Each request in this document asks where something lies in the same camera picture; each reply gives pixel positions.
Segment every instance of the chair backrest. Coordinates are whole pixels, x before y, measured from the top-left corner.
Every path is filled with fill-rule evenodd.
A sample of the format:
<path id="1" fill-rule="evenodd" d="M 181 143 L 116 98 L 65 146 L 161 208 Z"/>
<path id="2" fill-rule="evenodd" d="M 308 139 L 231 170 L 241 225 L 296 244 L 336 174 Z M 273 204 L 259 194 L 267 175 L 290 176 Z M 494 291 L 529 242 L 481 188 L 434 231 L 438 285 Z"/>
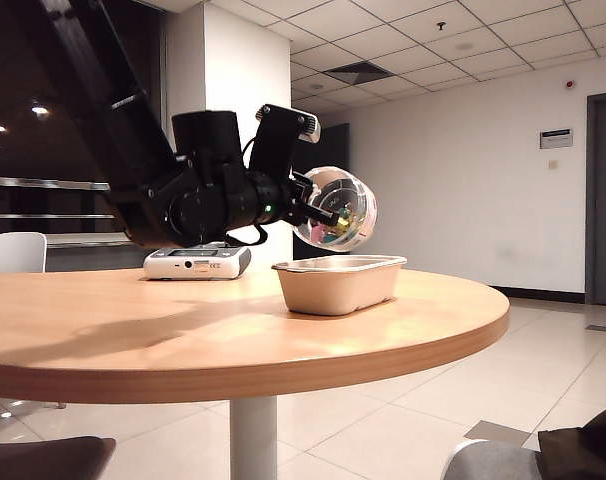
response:
<path id="1" fill-rule="evenodd" d="M 0 234 L 0 272 L 44 272 L 47 239 L 38 232 Z"/>

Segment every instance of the round wooden table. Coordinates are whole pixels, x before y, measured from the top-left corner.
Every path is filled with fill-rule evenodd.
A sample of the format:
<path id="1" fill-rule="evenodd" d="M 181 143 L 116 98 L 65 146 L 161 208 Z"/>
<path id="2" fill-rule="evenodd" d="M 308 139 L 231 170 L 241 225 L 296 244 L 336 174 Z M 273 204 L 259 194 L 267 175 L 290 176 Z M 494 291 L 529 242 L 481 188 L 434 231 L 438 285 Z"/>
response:
<path id="1" fill-rule="evenodd" d="M 288 311 L 273 271 L 232 281 L 0 274 L 0 397 L 231 399 L 232 478 L 275 479 L 275 395 L 451 362 L 500 338 L 508 312 L 485 285 L 411 270 L 392 300 L 339 317 Z"/>

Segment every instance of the beige pulp tray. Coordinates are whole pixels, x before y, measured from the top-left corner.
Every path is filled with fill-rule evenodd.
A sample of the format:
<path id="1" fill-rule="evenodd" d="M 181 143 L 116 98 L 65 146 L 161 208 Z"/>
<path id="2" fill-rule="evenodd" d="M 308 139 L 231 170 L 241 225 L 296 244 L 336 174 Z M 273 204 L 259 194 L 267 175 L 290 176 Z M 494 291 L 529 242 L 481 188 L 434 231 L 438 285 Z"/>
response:
<path id="1" fill-rule="evenodd" d="M 287 308 L 314 315 L 346 315 L 392 298 L 405 257 L 333 255 L 272 265 Z"/>

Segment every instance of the transparent sphere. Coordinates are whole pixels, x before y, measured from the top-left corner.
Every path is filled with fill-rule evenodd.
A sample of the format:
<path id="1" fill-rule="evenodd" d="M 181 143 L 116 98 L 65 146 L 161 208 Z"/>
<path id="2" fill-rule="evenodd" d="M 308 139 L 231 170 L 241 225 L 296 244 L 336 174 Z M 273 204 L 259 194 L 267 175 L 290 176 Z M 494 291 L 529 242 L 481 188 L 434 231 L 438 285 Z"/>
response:
<path id="1" fill-rule="evenodd" d="M 376 199 L 367 185 L 337 167 L 314 168 L 305 176 L 314 184 L 308 203 L 338 213 L 339 221 L 329 226 L 308 219 L 294 228 L 296 235 L 314 247 L 336 252 L 348 252 L 365 242 L 376 223 Z"/>

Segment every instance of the digital scale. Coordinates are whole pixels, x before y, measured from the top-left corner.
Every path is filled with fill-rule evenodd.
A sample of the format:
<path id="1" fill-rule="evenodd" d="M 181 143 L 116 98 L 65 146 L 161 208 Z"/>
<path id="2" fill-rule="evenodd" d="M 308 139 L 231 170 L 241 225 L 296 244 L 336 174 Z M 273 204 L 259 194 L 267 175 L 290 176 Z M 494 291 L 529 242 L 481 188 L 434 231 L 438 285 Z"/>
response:
<path id="1" fill-rule="evenodd" d="M 151 253 L 143 270 L 154 280 L 231 280 L 250 264 L 248 247 L 230 247 L 223 242 L 191 248 L 161 248 Z"/>

